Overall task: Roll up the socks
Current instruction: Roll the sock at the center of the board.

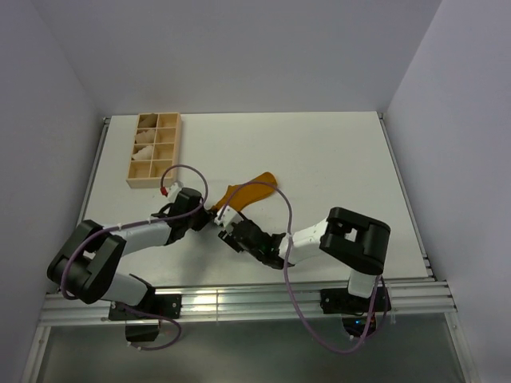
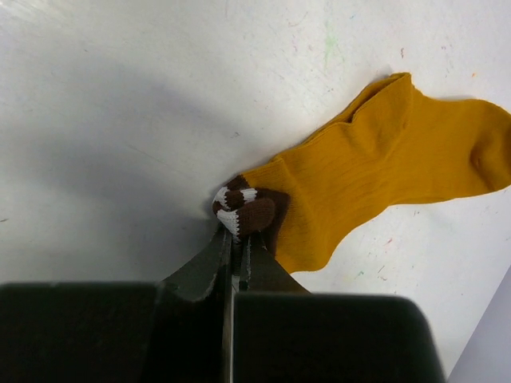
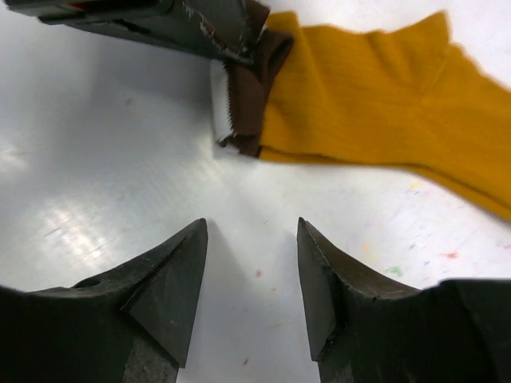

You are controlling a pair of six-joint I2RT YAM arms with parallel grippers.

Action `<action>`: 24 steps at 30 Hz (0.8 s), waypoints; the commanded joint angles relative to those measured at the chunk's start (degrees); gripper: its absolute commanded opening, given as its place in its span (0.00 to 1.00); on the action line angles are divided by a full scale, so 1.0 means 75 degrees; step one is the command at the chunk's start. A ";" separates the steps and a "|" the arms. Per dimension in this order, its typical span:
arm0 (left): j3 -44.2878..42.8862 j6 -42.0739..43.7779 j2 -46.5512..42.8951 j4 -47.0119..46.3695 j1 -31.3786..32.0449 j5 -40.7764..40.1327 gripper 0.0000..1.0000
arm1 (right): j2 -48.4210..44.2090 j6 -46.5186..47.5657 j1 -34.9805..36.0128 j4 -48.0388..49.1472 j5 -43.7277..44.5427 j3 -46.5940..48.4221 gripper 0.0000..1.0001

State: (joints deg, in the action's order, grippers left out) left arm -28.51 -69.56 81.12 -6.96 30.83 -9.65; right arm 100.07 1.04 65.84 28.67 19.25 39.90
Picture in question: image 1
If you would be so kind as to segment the mustard yellow striped sock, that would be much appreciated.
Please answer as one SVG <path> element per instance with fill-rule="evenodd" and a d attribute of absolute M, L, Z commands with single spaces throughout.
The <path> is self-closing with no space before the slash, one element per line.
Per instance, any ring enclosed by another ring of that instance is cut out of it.
<path fill-rule="evenodd" d="M 278 186 L 275 176 L 270 172 L 264 172 L 252 181 L 261 181 L 267 184 L 271 184 L 274 187 Z M 239 187 L 239 184 L 229 185 L 224 196 L 214 204 L 210 210 L 218 212 L 228 201 L 231 194 Z M 245 207 L 258 202 L 262 199 L 269 197 L 275 189 L 270 186 L 264 186 L 262 184 L 250 184 L 241 191 L 238 191 L 228 203 L 228 206 L 237 212 L 241 212 Z"/>

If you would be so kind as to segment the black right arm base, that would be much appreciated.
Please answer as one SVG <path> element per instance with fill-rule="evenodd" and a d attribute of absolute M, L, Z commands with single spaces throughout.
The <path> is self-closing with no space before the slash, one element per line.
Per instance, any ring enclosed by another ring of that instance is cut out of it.
<path fill-rule="evenodd" d="M 324 314 L 341 314 L 344 330 L 355 338 L 360 338 L 367 322 L 370 298 L 360 298 L 348 294 L 347 288 L 328 288 L 320 291 L 320 307 Z M 374 302 L 374 313 L 370 317 L 367 332 L 369 338 L 383 324 L 392 309 L 388 292 L 379 287 Z"/>

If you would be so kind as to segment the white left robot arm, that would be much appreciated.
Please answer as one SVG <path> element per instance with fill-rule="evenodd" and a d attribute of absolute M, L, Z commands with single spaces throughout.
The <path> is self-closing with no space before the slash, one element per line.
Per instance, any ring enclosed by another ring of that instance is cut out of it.
<path fill-rule="evenodd" d="M 118 301 L 127 304 L 136 318 L 147 318 L 156 308 L 154 289 L 134 275 L 118 273 L 121 258 L 182 239 L 204 217 L 203 202 L 199 191 L 182 188 L 173 202 L 145 221 L 108 231 L 99 223 L 84 220 L 50 262 L 47 277 L 86 304 Z"/>

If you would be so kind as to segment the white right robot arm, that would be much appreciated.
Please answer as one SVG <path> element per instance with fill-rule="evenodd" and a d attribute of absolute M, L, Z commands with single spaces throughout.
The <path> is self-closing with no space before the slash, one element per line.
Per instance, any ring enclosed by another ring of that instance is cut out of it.
<path fill-rule="evenodd" d="M 341 207 L 333 207 L 325 219 L 291 235 L 270 235 L 231 207 L 218 212 L 214 222 L 222 228 L 219 237 L 233 250 L 246 251 L 276 270 L 283 269 L 288 251 L 289 267 L 330 255 L 350 269 L 347 305 L 361 311 L 372 303 L 375 279 L 383 273 L 390 239 L 386 223 Z"/>

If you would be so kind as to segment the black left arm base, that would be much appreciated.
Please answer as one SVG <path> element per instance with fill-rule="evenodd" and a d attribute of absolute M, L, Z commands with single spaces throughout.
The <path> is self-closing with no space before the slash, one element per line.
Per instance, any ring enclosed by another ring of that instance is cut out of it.
<path fill-rule="evenodd" d="M 109 308 L 108 319 L 111 322 L 130 322 L 136 320 L 157 320 L 152 325 L 125 325 L 125 339 L 133 347 L 142 350 L 159 350 L 177 343 L 182 334 L 182 327 L 176 321 L 180 318 L 182 307 L 181 294 L 155 294 L 138 306 L 128 306 L 114 302 Z M 156 345 L 155 341 L 162 327 L 162 322 L 169 322 L 176 327 L 176 335 L 166 344 Z"/>

